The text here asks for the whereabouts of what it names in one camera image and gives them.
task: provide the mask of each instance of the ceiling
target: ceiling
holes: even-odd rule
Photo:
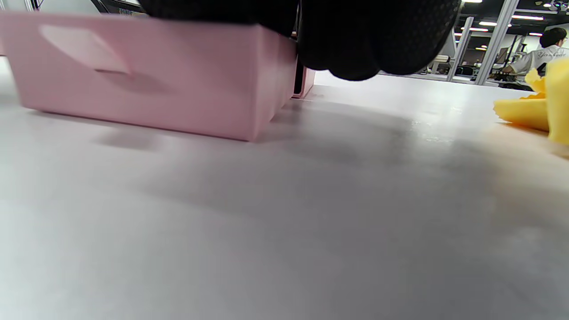
[[[519,0],[518,9],[529,9],[529,10],[542,10],[547,12],[552,12],[548,8],[543,7],[543,4],[536,5],[535,0]],[[481,26],[479,23],[481,21],[485,22],[496,22],[502,9],[504,0],[483,0],[481,3],[464,3],[463,8],[460,11],[459,20],[455,28],[455,32],[461,32],[460,28],[464,26],[467,17],[475,17],[474,24],[472,27],[477,28],[487,28],[490,32],[494,29],[492,26]],[[527,35],[530,32],[542,33],[547,26],[553,26],[555,24],[569,23],[569,15],[558,15],[558,14],[540,14],[540,13],[528,13],[528,12],[516,12],[517,15],[531,15],[537,17],[544,17],[543,21],[536,20],[522,20],[522,19],[512,19],[512,26],[508,28],[508,34],[519,34]]]

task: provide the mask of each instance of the white table surface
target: white table surface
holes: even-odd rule
[[[319,75],[257,143],[43,114],[0,68],[0,319],[569,317],[569,164],[523,92]]]

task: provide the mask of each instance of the metal pillar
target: metal pillar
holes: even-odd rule
[[[477,85],[484,85],[486,79],[490,75],[490,71],[494,66],[494,61],[496,61],[496,55],[500,50],[500,43],[504,39],[506,32],[508,30],[508,24],[512,19],[512,15],[516,11],[519,0],[504,0],[504,5],[500,16],[498,17],[498,25],[494,28],[492,33],[492,38],[490,39],[490,44],[488,44],[488,50],[486,55],[484,55],[484,60],[480,66],[480,71],[476,78]]]
[[[454,63],[451,66],[451,69],[448,71],[447,81],[452,81],[452,77],[455,76],[456,69],[458,68],[460,62],[464,57],[464,53],[466,52],[466,48],[468,47],[468,41],[470,40],[470,28],[472,27],[472,22],[474,22],[474,17],[468,17],[464,24],[463,34],[460,37],[459,46],[456,49]]]
[[[37,0],[24,0],[24,3],[26,4],[26,9],[28,11],[38,11],[39,10],[39,5]]]
[[[508,56],[506,57],[506,59],[504,60],[504,63],[508,63],[510,62],[510,57],[512,56],[512,53],[514,52],[514,46],[516,45],[516,41],[518,40],[518,35],[516,35],[514,37],[514,41],[512,41],[512,46],[510,47],[510,51],[508,51]]]

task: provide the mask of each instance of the black hair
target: black hair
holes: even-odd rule
[[[543,33],[539,39],[539,43],[542,48],[547,48],[565,39],[565,37],[567,37],[567,30],[563,28],[552,28]]]

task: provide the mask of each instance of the ceiling light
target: ceiling light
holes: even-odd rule
[[[479,23],[479,25],[481,26],[491,26],[491,27],[496,27],[498,25],[498,23],[496,22],[488,22],[488,21],[482,21]]]
[[[482,32],[488,32],[488,29],[483,29],[483,28],[470,28],[470,31],[482,31]]]
[[[514,18],[514,19],[525,19],[525,20],[537,20],[537,21],[543,20],[543,17],[532,17],[529,15],[513,15],[512,18]]]

